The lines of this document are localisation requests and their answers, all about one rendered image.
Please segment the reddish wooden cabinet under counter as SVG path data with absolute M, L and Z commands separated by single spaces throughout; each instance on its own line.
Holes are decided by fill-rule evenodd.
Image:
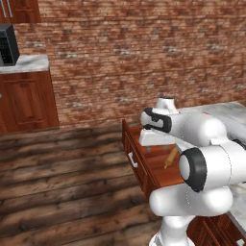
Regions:
M 228 215 L 195 217 L 187 229 L 188 237 L 195 246 L 238 246 L 236 242 L 246 237 Z

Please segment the light wooden rolling pin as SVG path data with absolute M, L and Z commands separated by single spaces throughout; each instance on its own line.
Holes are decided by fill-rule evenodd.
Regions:
M 166 158 L 165 160 L 165 163 L 164 163 L 164 168 L 167 168 L 168 166 L 170 166 L 174 160 L 174 158 L 176 157 L 178 153 L 178 150 L 177 148 L 173 148 L 170 152 L 170 154 L 168 155 L 168 157 Z

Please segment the black microwave oven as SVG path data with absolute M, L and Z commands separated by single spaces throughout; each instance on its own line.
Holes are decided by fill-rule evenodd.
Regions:
M 0 24 L 0 66 L 15 66 L 19 50 L 12 24 Z

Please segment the open reddish wooden drawer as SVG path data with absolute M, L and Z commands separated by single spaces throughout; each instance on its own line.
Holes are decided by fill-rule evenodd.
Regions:
M 168 145 L 168 150 L 163 150 L 163 145 L 150 146 L 151 151 L 146 152 L 146 146 L 138 143 L 140 125 L 130 127 L 125 120 L 122 120 L 122 143 L 129 164 L 132 167 L 141 190 L 149 198 L 151 192 L 155 189 L 182 184 L 184 181 L 179 172 L 179 152 L 174 158 L 172 164 L 164 168 L 164 163 L 173 148 L 174 144 Z M 134 168 L 128 157 L 133 152 L 134 161 L 138 167 Z

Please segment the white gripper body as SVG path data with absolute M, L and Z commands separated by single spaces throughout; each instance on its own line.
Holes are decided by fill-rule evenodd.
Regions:
M 157 134 L 152 130 L 142 129 L 138 143 L 141 146 L 158 146 L 175 144 L 178 139 L 169 134 Z

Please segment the reddish wooden wall cabinet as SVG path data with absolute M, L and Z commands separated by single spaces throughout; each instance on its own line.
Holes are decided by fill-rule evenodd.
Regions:
M 0 0 L 0 23 L 40 23 L 37 0 Z

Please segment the reddish wooden base cabinet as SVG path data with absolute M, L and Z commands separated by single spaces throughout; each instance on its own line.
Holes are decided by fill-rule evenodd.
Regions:
M 0 134 L 58 127 L 49 70 L 0 74 Z

